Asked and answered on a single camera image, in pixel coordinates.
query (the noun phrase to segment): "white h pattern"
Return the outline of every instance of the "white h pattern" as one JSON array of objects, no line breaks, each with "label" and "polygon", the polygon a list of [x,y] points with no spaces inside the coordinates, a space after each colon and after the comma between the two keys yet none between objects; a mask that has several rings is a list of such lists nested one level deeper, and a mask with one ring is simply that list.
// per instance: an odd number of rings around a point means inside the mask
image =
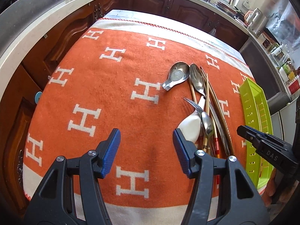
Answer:
[{"label": "white h pattern", "polygon": [[148,101],[153,101],[154,104],[158,104],[158,98],[159,98],[158,95],[150,97],[150,96],[148,96],[148,93],[149,93],[149,88],[150,87],[155,87],[159,91],[160,88],[161,88],[160,83],[156,83],[156,84],[148,83],[148,82],[140,81],[139,78],[136,78],[134,85],[135,86],[144,85],[144,86],[146,86],[146,88],[145,88],[145,91],[144,91],[143,95],[137,94],[136,91],[133,91],[132,94],[131,94],[130,99],[134,100],[135,98],[140,98],[140,99],[144,99],[144,100],[148,100]]},{"label": "white h pattern", "polygon": [[152,46],[152,47],[156,47],[159,49],[162,49],[163,51],[165,50],[164,46],[158,46],[158,43],[163,43],[164,45],[166,44],[165,40],[156,40],[156,39],[152,39],[151,37],[149,37],[148,41],[155,41],[154,45],[150,44],[149,42],[147,42],[146,46]]},{"label": "white h pattern", "polygon": [[74,68],[72,69],[64,69],[64,68],[60,68],[58,67],[56,70],[55,70],[55,73],[57,72],[61,72],[59,77],[57,79],[54,79],[53,77],[49,80],[49,84],[50,83],[57,83],[57,84],[61,84],[62,87],[65,86],[66,82],[68,81],[67,79],[65,80],[60,80],[63,76],[64,73],[68,73],[69,75],[73,72]]},{"label": "white h pattern", "polygon": [[99,38],[99,36],[94,36],[94,34],[96,34],[96,33],[102,34],[103,31],[91,31],[91,30],[89,30],[88,33],[91,33],[91,35],[84,35],[82,38],[90,38],[90,39],[97,40]]},{"label": "white h pattern", "polygon": [[219,102],[221,103],[223,114],[230,118],[229,111],[227,111],[227,112],[224,111],[224,105],[226,105],[228,107],[228,101],[227,100],[226,101],[219,100]]},{"label": "white h pattern", "polygon": [[72,128],[77,129],[80,131],[87,132],[90,134],[91,137],[93,137],[95,134],[96,126],[91,126],[90,128],[88,128],[88,127],[85,127],[84,124],[86,122],[86,117],[88,116],[88,114],[91,114],[94,116],[95,119],[98,119],[101,109],[97,109],[96,111],[93,111],[90,109],[81,108],[81,107],[79,107],[79,104],[76,104],[73,113],[76,114],[77,112],[83,113],[81,122],[79,125],[77,125],[77,124],[73,124],[73,120],[70,120],[69,125],[68,125],[68,130],[71,130]]},{"label": "white h pattern", "polygon": [[233,88],[233,92],[239,94],[239,93],[240,93],[240,92],[239,92],[239,87],[240,87],[240,85],[239,85],[239,84],[236,84],[236,83],[233,83],[232,81],[231,81],[231,85],[232,85],[232,86],[235,86],[235,88]]},{"label": "white h pattern", "polygon": [[211,60],[211,62],[207,61],[208,65],[211,65],[211,66],[214,66],[217,69],[220,69],[220,67],[215,64],[215,63],[218,63],[216,59],[213,59],[213,58],[209,57],[208,55],[205,55],[205,57],[206,57],[206,59],[210,59]]},{"label": "white h pattern", "polygon": [[243,77],[243,82],[246,80],[247,76],[240,73],[240,75]]},{"label": "white h pattern", "polygon": [[102,54],[100,56],[100,59],[108,58],[108,59],[116,60],[117,62],[121,62],[122,57],[115,58],[114,55],[116,52],[125,53],[126,49],[112,49],[112,48],[106,47],[105,51],[106,52],[111,51],[112,53],[109,56]]},{"label": "white h pattern", "polygon": [[25,156],[30,157],[31,159],[35,160],[38,163],[38,165],[41,167],[42,166],[42,158],[35,156],[35,146],[38,146],[39,149],[42,151],[43,150],[43,141],[41,140],[39,142],[39,141],[35,140],[34,138],[31,138],[30,134],[28,133],[27,142],[29,143],[29,141],[32,143],[32,153],[30,153],[28,151],[28,148],[26,148]]},{"label": "white h pattern", "polygon": [[149,198],[149,189],[136,190],[135,189],[135,179],[136,178],[142,178],[145,182],[149,182],[149,170],[144,170],[144,172],[129,172],[129,171],[123,171],[121,170],[121,167],[117,166],[117,178],[120,178],[121,176],[127,176],[130,177],[130,189],[122,189],[120,185],[117,185],[116,187],[116,194],[133,194],[133,195],[142,195],[144,198]]}]

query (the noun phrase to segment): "table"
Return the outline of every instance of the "table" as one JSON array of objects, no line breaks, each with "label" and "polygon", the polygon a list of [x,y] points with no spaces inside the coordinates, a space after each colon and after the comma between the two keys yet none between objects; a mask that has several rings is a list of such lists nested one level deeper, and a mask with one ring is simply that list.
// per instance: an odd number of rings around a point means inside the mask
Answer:
[{"label": "table", "polygon": [[[236,135],[245,123],[238,87],[252,74],[239,52],[170,19],[112,10],[70,49],[40,98],[24,153],[28,199],[57,156],[81,156],[119,128],[114,164],[100,180],[112,223],[180,224],[193,180],[182,173],[172,132],[193,111],[182,99],[191,93],[188,82],[168,92],[161,87],[177,61],[209,74],[236,156],[245,165],[245,141]],[[76,212],[84,219],[74,179]],[[217,193],[215,187],[211,218]]]}]

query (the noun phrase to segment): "red zigzag stitching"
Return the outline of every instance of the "red zigzag stitching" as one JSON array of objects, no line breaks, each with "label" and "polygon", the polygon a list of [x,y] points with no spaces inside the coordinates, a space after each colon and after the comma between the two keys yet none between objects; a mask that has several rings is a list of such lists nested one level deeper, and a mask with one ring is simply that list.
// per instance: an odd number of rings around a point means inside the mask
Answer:
[{"label": "red zigzag stitching", "polygon": [[139,24],[143,24],[143,25],[151,25],[151,26],[155,26],[155,27],[158,27],[158,28],[162,28],[162,29],[166,29],[166,30],[169,30],[169,31],[173,31],[173,32],[176,32],[176,33],[179,33],[179,34],[188,36],[188,37],[190,37],[190,38],[193,38],[193,39],[195,39],[195,40],[199,40],[199,41],[201,41],[201,42],[203,42],[203,43],[206,43],[206,44],[208,44],[208,45],[210,45],[210,46],[212,46],[212,47],[218,49],[219,51],[225,53],[227,56],[229,56],[229,57],[231,57],[231,58],[237,60],[238,62],[240,62],[240,63],[246,65],[246,64],[245,64],[244,62],[242,62],[241,60],[239,60],[239,59],[233,57],[232,55],[228,54],[227,52],[222,51],[222,50],[219,49],[218,47],[216,47],[216,46],[214,46],[214,45],[212,45],[212,44],[209,44],[209,43],[206,42],[206,41],[200,40],[200,39],[198,39],[198,38],[196,38],[196,37],[190,36],[190,35],[188,35],[188,34],[186,34],[186,33],[180,32],[180,31],[176,31],[176,30],[173,30],[173,29],[170,29],[170,28],[166,28],[166,27],[163,27],[163,26],[160,26],[160,25],[154,25],[154,24],[145,23],[145,22],[140,22],[140,21],[134,21],[134,20],[126,20],[126,19],[109,19],[109,18],[100,18],[100,19],[106,19],[106,20],[119,20],[119,21],[127,21],[127,22],[135,22],[135,23],[139,23]]}]

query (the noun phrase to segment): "lime green tray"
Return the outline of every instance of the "lime green tray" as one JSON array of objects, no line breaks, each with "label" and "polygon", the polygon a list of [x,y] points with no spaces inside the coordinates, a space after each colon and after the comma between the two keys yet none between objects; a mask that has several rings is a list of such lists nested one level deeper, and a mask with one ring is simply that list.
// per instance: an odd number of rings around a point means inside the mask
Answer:
[{"label": "lime green tray", "polygon": [[[239,87],[239,92],[244,110],[245,124],[261,132],[273,134],[271,116],[262,88],[251,79],[246,78]],[[246,144],[246,172],[255,187],[259,189],[268,182],[273,166],[255,153],[255,148],[250,142],[246,141]]]}]

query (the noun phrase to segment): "black clamp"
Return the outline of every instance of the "black clamp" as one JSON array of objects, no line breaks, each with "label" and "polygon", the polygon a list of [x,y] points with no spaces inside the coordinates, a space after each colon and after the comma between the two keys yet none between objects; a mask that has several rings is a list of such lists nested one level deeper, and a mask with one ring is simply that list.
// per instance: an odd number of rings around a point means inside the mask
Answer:
[{"label": "black clamp", "polygon": [[[107,140],[82,157],[57,157],[30,201],[24,216],[25,224],[111,225],[98,179],[105,178],[110,172],[120,140],[120,131],[113,129]],[[85,221],[76,216],[74,175],[79,175]]]},{"label": "black clamp", "polygon": [[[270,223],[267,208],[254,184],[235,156],[211,157],[186,141],[180,129],[173,132],[173,144],[184,174],[195,179],[181,225],[223,225]],[[217,216],[207,221],[214,175],[220,175]]]},{"label": "black clamp", "polygon": [[293,152],[297,145],[292,146],[271,134],[262,133],[249,126],[239,126],[237,134],[251,142],[258,155],[284,174],[272,196],[272,204],[276,204],[284,189],[300,180],[299,161]]}]

